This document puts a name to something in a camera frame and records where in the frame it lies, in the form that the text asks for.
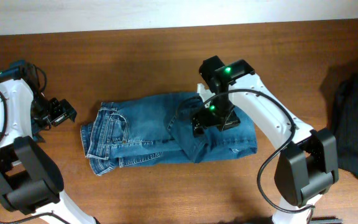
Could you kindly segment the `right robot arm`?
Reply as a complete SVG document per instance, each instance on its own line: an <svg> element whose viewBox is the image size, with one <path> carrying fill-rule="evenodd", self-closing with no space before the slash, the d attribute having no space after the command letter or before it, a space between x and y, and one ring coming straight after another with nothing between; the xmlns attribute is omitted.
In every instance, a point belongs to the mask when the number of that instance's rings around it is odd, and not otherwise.
<svg viewBox="0 0 358 224"><path fill-rule="evenodd" d="M316 202L339 180L336 138L328 128L319 131L297 118L263 84L243 59L225 65L218 56L203 61L199 74L204 80L197 92L203 104L193 114L193 134L210 127L219 131L235 128L242 110L275 148L261 165L257 187L262 189L264 169L275 158L274 175L280 192L272 223L314 223Z"/></svg>

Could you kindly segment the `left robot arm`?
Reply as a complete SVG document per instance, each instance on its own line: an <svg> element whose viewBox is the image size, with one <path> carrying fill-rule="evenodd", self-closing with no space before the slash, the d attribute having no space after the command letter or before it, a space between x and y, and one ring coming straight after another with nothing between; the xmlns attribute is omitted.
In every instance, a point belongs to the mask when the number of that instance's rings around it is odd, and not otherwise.
<svg viewBox="0 0 358 224"><path fill-rule="evenodd" d="M67 100L45 97L44 75L25 60L0 71L0 204L21 212L19 223L98 224L68 196L60 169L39 146L41 131L76 118Z"/></svg>

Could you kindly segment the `blue denim jeans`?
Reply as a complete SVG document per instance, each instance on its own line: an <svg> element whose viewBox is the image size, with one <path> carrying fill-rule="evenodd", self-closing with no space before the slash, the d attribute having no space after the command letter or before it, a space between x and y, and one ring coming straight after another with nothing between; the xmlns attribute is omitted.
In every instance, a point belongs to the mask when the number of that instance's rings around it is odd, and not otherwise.
<svg viewBox="0 0 358 224"><path fill-rule="evenodd" d="M240 159L257 152L254 124L237 108L238 127L209 128L194 137L186 116L201 103L195 92L101 103L95 121L80 129L91 169L103 175L123 167Z"/></svg>

